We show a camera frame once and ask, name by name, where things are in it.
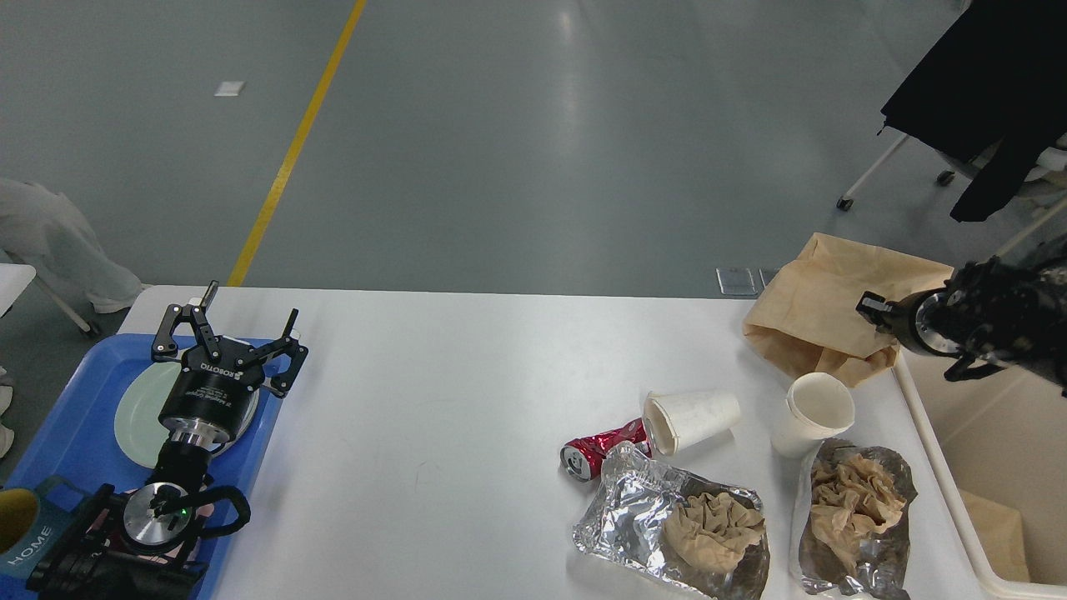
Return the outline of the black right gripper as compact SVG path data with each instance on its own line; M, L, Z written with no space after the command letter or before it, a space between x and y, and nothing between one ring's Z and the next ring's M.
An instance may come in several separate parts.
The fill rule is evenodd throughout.
M923 290L912 293L899 303L885 299L877 293L864 293L856 305L862 318L870 319L876 330L899 344L912 353L935 357L958 357L959 345L944 334L934 330L934 310L942 307L947 299L945 290Z

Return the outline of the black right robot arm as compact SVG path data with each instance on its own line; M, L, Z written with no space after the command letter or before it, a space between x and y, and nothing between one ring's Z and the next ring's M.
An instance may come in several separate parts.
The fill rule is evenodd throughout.
M912 353L953 358L947 381L1018 366L1066 385L1064 251L1021 266L969 262L941 287L899 301L867 290L856 311Z

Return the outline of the foil bag under right arm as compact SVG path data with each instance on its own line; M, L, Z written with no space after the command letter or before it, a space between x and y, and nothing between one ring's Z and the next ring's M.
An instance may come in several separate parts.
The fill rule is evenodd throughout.
M824 440L805 456L789 572L809 596L907 599L909 510L918 498L899 453Z

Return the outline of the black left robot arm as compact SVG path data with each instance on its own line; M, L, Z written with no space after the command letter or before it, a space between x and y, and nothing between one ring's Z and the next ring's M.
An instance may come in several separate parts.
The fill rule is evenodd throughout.
M83 359L10 486L43 521L3 552L9 598L205 599L308 349L290 312L278 337L213 330L218 290L168 305L153 335Z

